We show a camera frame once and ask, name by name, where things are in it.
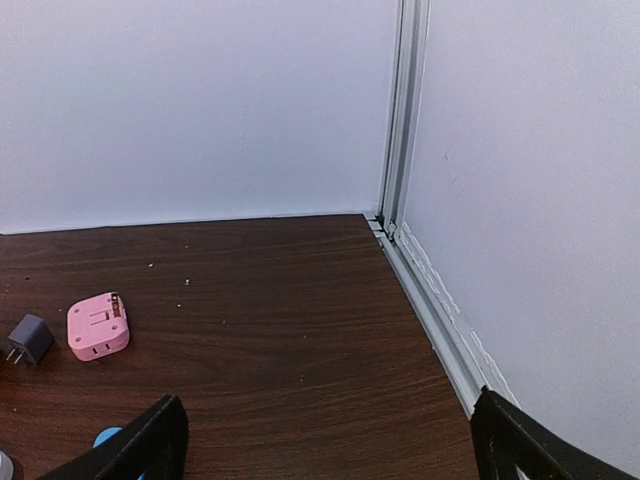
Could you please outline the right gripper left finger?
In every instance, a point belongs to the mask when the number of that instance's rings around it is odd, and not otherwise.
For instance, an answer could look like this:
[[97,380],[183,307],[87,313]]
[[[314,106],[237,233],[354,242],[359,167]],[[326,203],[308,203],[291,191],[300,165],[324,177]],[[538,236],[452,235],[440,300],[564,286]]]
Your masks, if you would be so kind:
[[44,474],[44,479],[182,479],[189,421],[176,395],[166,395],[101,445]]

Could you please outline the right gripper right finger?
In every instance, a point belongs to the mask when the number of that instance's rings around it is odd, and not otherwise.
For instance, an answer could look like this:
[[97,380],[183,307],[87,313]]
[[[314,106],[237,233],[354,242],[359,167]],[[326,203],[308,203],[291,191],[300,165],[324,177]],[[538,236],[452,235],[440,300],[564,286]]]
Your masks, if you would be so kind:
[[564,441],[484,386],[470,420],[481,479],[630,479]]

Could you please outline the blue cube adapter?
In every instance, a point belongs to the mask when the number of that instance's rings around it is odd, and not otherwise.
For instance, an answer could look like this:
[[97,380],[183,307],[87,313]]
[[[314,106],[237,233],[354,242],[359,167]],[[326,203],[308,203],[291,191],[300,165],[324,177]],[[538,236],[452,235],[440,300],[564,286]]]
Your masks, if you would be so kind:
[[147,471],[142,469],[140,449],[131,438],[125,437],[121,427],[101,431],[94,440],[93,448],[105,455],[104,479],[147,478]]

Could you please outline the pink plug adapter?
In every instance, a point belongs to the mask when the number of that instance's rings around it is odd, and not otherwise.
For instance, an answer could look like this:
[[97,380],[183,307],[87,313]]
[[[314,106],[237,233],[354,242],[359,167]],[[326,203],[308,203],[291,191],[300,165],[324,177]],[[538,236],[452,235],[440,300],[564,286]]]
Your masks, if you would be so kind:
[[66,330],[68,346],[82,362],[118,353],[130,342],[127,312],[117,292],[73,304],[67,312]]

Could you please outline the black plug adapter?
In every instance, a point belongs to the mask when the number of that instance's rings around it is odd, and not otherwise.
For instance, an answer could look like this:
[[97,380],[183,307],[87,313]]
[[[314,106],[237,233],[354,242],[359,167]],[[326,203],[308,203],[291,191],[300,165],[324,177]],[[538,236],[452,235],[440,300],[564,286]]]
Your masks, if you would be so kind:
[[12,360],[15,365],[21,361],[38,365],[55,342],[45,320],[32,314],[21,319],[7,340],[9,354],[6,360]]

